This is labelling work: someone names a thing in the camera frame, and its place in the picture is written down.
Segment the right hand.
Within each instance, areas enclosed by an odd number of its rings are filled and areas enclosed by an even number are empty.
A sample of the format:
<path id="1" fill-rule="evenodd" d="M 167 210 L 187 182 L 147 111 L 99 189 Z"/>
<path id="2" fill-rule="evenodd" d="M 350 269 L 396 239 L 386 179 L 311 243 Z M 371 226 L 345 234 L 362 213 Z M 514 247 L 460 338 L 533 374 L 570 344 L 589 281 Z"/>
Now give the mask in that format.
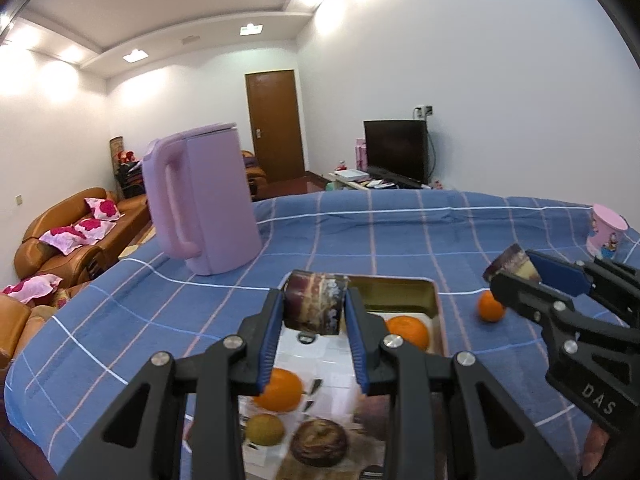
<path id="1" fill-rule="evenodd" d="M 593 422 L 582 450 L 582 463 L 577 478 L 614 479 L 606 462 L 615 443 L 616 441 L 604 429 Z"/>

